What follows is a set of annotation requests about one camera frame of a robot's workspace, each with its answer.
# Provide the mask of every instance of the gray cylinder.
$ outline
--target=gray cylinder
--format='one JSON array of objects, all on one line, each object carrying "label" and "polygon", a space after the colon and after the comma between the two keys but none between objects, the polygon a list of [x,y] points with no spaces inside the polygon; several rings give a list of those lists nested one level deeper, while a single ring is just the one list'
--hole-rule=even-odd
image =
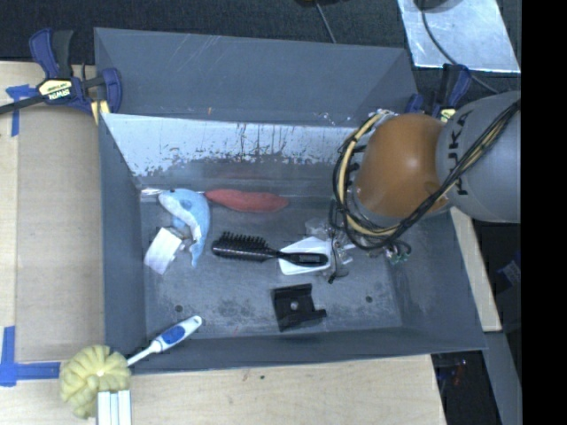
[{"label": "gray cylinder", "polygon": [[[510,105],[511,91],[465,105],[439,135],[436,167],[443,182],[467,149]],[[520,112],[509,121],[492,149],[448,192],[449,202],[476,220],[520,222]]]}]

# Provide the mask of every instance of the black carpet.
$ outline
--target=black carpet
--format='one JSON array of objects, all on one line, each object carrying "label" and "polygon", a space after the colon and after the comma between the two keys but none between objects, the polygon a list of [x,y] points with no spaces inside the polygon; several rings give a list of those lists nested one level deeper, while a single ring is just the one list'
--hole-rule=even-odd
[{"label": "black carpet", "polygon": [[[521,65],[522,0],[497,2]],[[319,0],[319,5],[337,43],[406,46],[396,0]],[[94,27],[331,42],[315,4],[301,0],[0,0],[0,18],[0,59],[11,60],[30,60],[28,38],[44,27],[74,30],[70,48],[74,64],[94,64]],[[438,89],[440,75],[439,70],[415,68],[418,89],[429,96]],[[517,76],[478,76],[500,92],[520,89]],[[473,83],[460,104],[485,96],[486,90]],[[477,223],[477,230],[482,243],[485,227]],[[511,259],[519,247],[519,227],[493,231],[491,242],[482,249],[485,258],[492,254],[494,268]],[[495,260],[494,254],[501,260]],[[443,384],[448,424],[500,424],[481,354],[458,357],[468,362],[462,379],[458,385]],[[441,365],[442,359],[434,356]]]}]

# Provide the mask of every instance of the gray bin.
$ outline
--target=gray bin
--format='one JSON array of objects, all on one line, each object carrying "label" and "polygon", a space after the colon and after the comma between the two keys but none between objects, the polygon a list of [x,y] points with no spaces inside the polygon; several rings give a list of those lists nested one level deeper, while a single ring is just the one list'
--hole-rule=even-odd
[{"label": "gray bin", "polygon": [[[448,213],[406,233],[408,262],[393,267],[352,251],[350,274],[332,284],[285,276],[274,260],[210,251],[225,230],[281,248],[305,235],[306,220],[327,215],[346,134],[377,107],[402,112],[415,92],[403,50],[107,29],[96,31],[96,46],[97,67],[117,67],[124,84],[120,113],[99,125],[105,341],[129,355],[177,321],[204,319],[190,340],[136,364],[136,373],[485,348]],[[290,205],[254,214],[211,204],[197,267],[182,252],[161,276],[144,266],[144,252],[171,218],[141,190],[181,187],[269,191]],[[313,285],[315,308],[328,316],[280,332],[270,291],[301,283]]]}]

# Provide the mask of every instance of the yellow brush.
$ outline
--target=yellow brush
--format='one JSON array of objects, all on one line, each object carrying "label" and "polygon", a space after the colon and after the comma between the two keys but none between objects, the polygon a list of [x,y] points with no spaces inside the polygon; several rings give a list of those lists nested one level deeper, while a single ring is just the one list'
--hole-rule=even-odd
[{"label": "yellow brush", "polygon": [[111,353],[110,347],[102,344],[83,348],[72,359],[61,364],[61,398],[71,405],[75,416],[82,419],[94,417],[97,413],[98,392],[129,389],[131,372],[128,367],[150,354],[163,352],[179,344],[195,332],[202,322],[200,316],[181,321],[154,338],[148,348],[130,359],[119,352]]}]

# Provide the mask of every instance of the bin floor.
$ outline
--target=bin floor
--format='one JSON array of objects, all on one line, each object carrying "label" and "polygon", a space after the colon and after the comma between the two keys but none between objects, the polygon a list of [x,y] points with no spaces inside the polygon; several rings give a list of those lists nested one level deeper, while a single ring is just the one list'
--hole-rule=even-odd
[{"label": "bin floor", "polygon": [[[146,251],[159,229],[171,226],[171,216],[157,200],[140,206]],[[354,260],[346,265],[350,274],[329,284],[316,273],[283,275],[275,259],[258,263],[219,258],[211,252],[213,240],[224,231],[262,236],[270,247],[281,249],[306,237],[305,222],[325,218],[328,206],[328,200],[315,197],[291,197],[286,208],[271,213],[236,212],[211,205],[206,249],[196,267],[185,250],[163,275],[144,268],[148,335],[192,314],[204,319],[195,338],[278,335],[270,291],[301,283],[313,284],[315,309],[326,309],[328,316],[314,326],[286,333],[401,326],[392,273],[384,257],[371,259],[358,250],[351,251]]]}]

